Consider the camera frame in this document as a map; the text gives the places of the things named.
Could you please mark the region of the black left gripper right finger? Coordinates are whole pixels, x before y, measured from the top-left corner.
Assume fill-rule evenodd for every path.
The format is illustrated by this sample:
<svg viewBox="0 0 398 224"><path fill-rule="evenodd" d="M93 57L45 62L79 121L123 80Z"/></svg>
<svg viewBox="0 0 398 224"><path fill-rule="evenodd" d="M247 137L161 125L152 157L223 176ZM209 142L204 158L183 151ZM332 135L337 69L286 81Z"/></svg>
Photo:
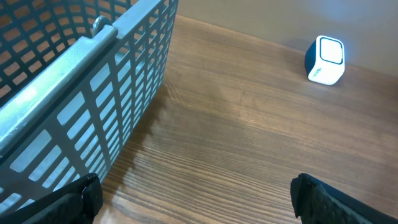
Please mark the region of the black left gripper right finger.
<svg viewBox="0 0 398 224"><path fill-rule="evenodd" d="M397 224L396 218L306 173L292 179L290 195L295 216L303 224Z"/></svg>

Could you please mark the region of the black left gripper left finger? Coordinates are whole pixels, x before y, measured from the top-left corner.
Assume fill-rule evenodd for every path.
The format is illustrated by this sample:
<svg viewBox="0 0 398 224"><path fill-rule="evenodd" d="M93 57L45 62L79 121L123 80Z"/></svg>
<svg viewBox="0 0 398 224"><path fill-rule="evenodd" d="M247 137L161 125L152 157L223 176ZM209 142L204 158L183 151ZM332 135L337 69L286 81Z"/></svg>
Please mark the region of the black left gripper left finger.
<svg viewBox="0 0 398 224"><path fill-rule="evenodd" d="M15 212L1 223L93 223L103 206L100 178L89 173Z"/></svg>

